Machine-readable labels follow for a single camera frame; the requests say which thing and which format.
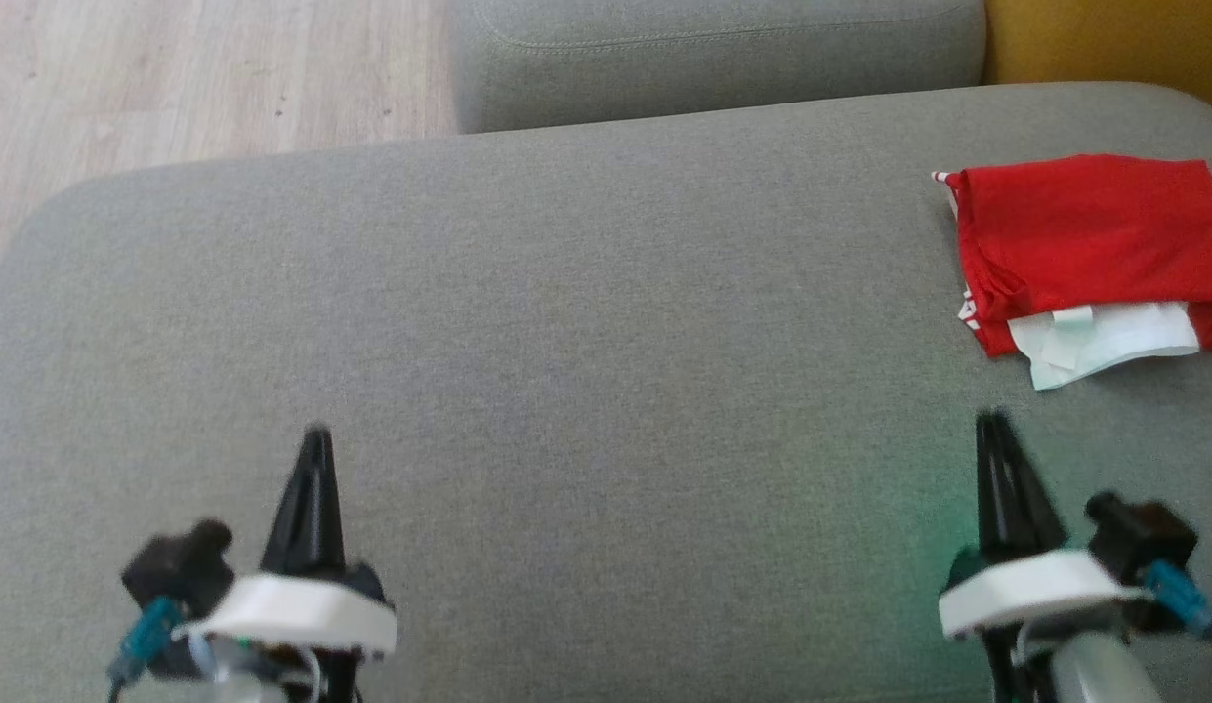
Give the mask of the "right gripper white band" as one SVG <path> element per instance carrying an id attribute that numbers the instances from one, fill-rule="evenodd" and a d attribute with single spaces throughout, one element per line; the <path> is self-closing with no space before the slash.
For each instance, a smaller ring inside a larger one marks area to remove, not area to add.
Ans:
<path id="1" fill-rule="evenodd" d="M 1006 411 L 981 411 L 974 438 L 978 551 L 957 551 L 938 598 L 947 640 L 1153 600 L 1149 589 L 1120 583 L 1087 549 L 1060 549 L 1067 527 Z"/>

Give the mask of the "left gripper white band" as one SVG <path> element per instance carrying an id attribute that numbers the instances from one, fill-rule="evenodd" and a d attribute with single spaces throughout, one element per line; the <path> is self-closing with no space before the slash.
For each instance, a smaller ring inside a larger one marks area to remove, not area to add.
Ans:
<path id="1" fill-rule="evenodd" d="M 276 502 L 262 570 L 305 570 L 305 501 L 313 478 L 313 570 L 345 568 L 344 535 L 332 434 L 307 427 L 292 471 Z M 311 648 L 351 657 L 391 657 L 398 648 L 398 615 L 375 568 L 356 564 L 336 579 L 245 575 L 202 615 L 175 628 L 185 638 Z"/>

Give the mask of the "grey fabric sofa seat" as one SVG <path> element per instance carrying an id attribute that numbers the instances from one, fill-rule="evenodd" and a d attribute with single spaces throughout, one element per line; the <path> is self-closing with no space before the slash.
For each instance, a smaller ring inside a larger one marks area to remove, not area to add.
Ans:
<path id="1" fill-rule="evenodd" d="M 934 170 L 1204 159 L 1140 84 L 977 86 L 88 181 L 0 263 L 0 703 L 104 703 L 159 531 L 259 561 L 305 425 L 396 604 L 367 703 L 984 702 L 937 598 L 1006 406 L 1077 541 L 1191 521 L 1212 354 L 1059 391 L 990 360 Z"/>

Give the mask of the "mustard yellow cushion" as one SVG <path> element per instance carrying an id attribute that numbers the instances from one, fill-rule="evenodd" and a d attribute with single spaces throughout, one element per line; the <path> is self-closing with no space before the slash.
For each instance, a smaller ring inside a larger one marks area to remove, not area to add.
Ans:
<path id="1" fill-rule="evenodd" d="M 984 0 L 985 84 L 1128 81 L 1212 105 L 1212 0 Z"/>

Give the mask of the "grey sofa cushion with seam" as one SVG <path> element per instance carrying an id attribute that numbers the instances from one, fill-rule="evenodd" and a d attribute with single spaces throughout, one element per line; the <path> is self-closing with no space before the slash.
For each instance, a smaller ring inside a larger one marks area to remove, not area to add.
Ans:
<path id="1" fill-rule="evenodd" d="M 962 88 L 984 0 L 448 0 L 463 133 Z"/>

